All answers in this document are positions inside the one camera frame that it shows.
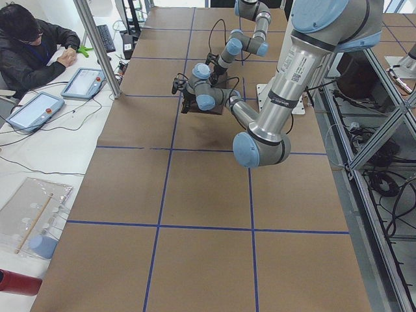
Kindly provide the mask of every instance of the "green object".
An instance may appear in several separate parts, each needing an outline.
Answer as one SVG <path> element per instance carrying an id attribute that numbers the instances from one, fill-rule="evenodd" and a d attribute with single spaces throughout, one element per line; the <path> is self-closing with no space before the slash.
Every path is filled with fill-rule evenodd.
<path id="1" fill-rule="evenodd" d="M 81 46 L 81 47 L 79 47 L 79 49 L 78 49 L 78 53 L 82 53 L 82 55 L 84 55 L 85 57 L 89 57 L 90 55 L 88 54 L 88 52 L 87 51 L 91 51 L 91 50 L 94 50 L 92 47 L 85 47 L 85 46 Z"/>

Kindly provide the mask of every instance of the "wooden stick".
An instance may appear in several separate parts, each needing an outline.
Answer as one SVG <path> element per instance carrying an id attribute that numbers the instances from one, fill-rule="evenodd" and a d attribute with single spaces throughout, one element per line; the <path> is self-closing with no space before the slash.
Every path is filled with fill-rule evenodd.
<path id="1" fill-rule="evenodd" d="M 23 247 L 23 245 L 27 241 L 27 238 L 32 233 L 32 230 L 33 230 L 34 226 L 36 225 L 36 223 L 38 223 L 40 216 L 42 215 L 42 213 L 44 213 L 47 205 L 51 201 L 52 197 L 53 197 L 53 193 L 49 194 L 49 196 L 47 197 L 47 200 L 45 201 L 44 205 L 42 206 L 42 208 L 39 210 L 38 214 L 36 215 L 36 218 L 33 219 L 32 224 L 31 224 L 30 228 L 27 230 L 26 235 L 24 236 L 23 240 L 20 242 L 19 246 L 14 251 L 15 254 L 18 254 L 20 252 L 21 248 Z"/>

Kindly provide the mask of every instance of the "sleeve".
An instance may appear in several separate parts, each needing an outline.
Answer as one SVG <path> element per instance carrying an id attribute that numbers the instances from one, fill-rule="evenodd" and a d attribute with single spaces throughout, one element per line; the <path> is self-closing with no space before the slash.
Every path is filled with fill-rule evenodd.
<path id="1" fill-rule="evenodd" d="M 13 77 L 27 90 L 44 86 L 65 71 L 65 66 L 60 62 L 54 62 L 39 70 L 33 70 L 26 62 L 13 51 L 1 53 L 0 70 L 9 77 Z"/>
<path id="2" fill-rule="evenodd" d="M 38 20 L 38 22 L 42 28 L 48 29 L 49 32 L 53 34 L 57 44 L 60 44 L 65 48 L 68 48 L 68 46 L 71 45 L 79 47 L 81 41 L 75 31 L 61 27 L 59 25 L 50 24 L 42 20 Z"/>

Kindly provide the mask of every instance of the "blue cup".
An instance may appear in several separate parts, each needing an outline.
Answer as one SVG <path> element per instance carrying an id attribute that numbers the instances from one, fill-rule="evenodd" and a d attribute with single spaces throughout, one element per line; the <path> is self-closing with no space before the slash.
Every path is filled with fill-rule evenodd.
<path id="1" fill-rule="evenodd" d="M 29 241 L 29 248 L 43 258 L 51 259 L 58 241 L 49 236 L 37 235 Z"/>

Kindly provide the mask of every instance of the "white table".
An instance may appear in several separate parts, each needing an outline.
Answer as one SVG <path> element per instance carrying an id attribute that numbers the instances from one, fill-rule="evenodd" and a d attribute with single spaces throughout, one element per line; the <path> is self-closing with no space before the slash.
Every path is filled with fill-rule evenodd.
<path id="1" fill-rule="evenodd" d="M 106 23 L 110 32 L 115 34 L 114 45 L 116 51 L 109 53 L 112 68 L 116 69 L 122 56 L 122 39 L 118 33 L 114 33 L 112 25 L 116 19 L 114 18 L 94 18 L 97 25 Z M 52 60 L 56 60 L 63 52 L 63 48 L 55 53 Z M 66 69 L 66 71 L 57 77 L 52 83 L 60 81 L 69 81 L 78 68 L 99 68 L 97 57 L 94 51 L 89 51 L 89 57 L 85 58 L 82 54 L 78 54 L 77 61 L 74 65 Z M 37 89 L 56 96 L 60 96 L 60 92 L 64 88 L 64 84 L 56 84 L 45 86 Z M 35 92 L 29 92 L 20 102 L 27 103 L 36 95 Z M 107 116 L 110 112 L 112 102 L 114 100 L 109 85 L 105 85 L 100 93 L 95 97 L 95 101 L 89 101 L 82 107 L 84 101 L 65 100 L 65 105 L 52 119 L 56 119 L 63 114 L 65 116 L 48 123 L 42 129 L 51 129 L 55 127 L 67 127 L 70 129 L 78 128 L 86 116 L 93 113 L 83 126 L 77 131 L 69 131 L 66 129 L 54 129 L 52 131 L 37 131 L 34 135 L 10 146 L 0 147 L 0 156 L 16 161 L 33 170 L 41 170 L 43 172 L 86 172 L 92 154 L 96 147 L 98 136 L 100 135 Z M 12 128 L 5 124 L 0 129 L 0 146 L 17 141 L 23 136 L 17 133 L 6 133 Z M 30 172 L 23 167 L 12 164 L 0 159 L 0 209 L 13 196 L 18 187 L 27 177 L 33 177 L 48 180 L 57 183 L 63 183 L 73 187 L 73 191 L 66 202 L 66 207 L 71 208 L 75 197 L 83 180 L 82 176 L 76 175 L 45 175 Z M 15 255 L 10 252 L 0 250 L 0 268 L 30 276 L 42 277 L 49 266 L 49 261 L 35 259 Z M 8 294 L 0 292 L 0 310 L 13 312 L 28 312 L 34 302 L 35 296 L 22 296 L 16 294 Z"/>

